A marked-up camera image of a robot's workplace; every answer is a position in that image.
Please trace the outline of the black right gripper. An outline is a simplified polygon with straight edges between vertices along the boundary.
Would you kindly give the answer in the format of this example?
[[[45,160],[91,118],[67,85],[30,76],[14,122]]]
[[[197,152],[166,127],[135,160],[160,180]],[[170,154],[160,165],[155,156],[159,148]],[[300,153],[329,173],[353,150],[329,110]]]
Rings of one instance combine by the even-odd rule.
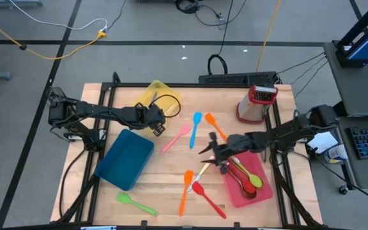
[[[218,144],[215,132],[210,132],[209,136],[211,141],[199,154],[212,150],[215,158],[203,160],[202,163],[218,166],[221,174],[227,173],[225,164],[231,156],[245,151],[258,153],[261,151],[261,132],[249,132],[244,135],[233,134],[228,137],[225,144]]]

